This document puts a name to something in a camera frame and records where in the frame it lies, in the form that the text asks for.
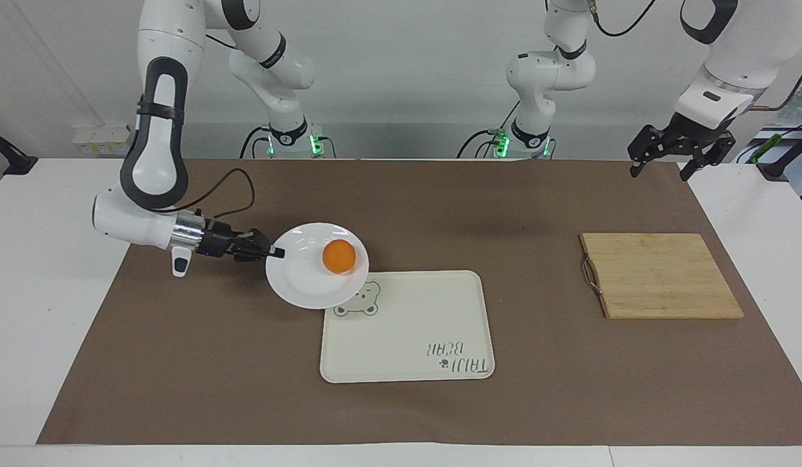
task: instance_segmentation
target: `orange ball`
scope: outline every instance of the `orange ball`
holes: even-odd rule
[[[323,248],[323,265],[335,274],[343,274],[354,268],[354,247],[346,240],[332,240]]]

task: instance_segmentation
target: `robotic arm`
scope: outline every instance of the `robotic arm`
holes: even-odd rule
[[[235,261],[284,257],[257,230],[235,232],[201,212],[178,210],[188,172],[180,151],[184,107],[202,63],[205,29],[228,30],[237,51],[232,71],[262,98],[271,133],[289,150],[311,150],[309,127],[294,90],[314,80],[314,66],[286,47],[286,38],[271,26],[260,0],[145,0],[139,30],[139,65],[144,94],[138,131],[123,162],[119,184],[93,203],[93,227],[102,234],[137,245],[172,252],[173,274],[188,271],[193,252]]]
[[[520,53],[508,64],[507,82],[518,94],[519,110],[507,129],[505,156],[532,158],[543,152],[556,112],[546,93],[585,88],[594,79],[594,59],[586,50],[591,24],[587,0],[550,0],[544,22],[552,51]]]
[[[704,18],[698,13],[710,1],[715,11]],[[736,142],[727,127],[802,50],[802,0],[685,0],[681,23],[689,36],[710,45],[710,53],[677,100],[669,125],[646,125],[629,145],[632,177],[668,154],[692,156],[681,171],[685,181],[721,163]]]

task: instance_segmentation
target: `white table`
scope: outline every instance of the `white table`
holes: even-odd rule
[[[125,256],[90,224],[119,165],[44,159],[0,183],[0,465],[802,466],[802,447],[33,446]],[[690,186],[802,380],[801,201],[745,165]]]

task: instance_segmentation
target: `brown table mat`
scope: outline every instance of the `brown table mat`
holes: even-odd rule
[[[190,160],[191,197],[237,165],[258,203],[234,228],[336,222],[374,271],[477,272],[493,375],[327,384],[323,314],[262,264],[197,256],[176,279],[131,247],[39,443],[802,444],[802,384],[674,163]],[[243,205],[240,180],[206,213]],[[606,320],[583,232],[700,233],[744,319]]]

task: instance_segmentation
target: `wooden cutting board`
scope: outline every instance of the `wooden cutting board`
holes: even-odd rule
[[[608,319],[744,317],[696,233],[584,233],[580,240],[584,272]]]

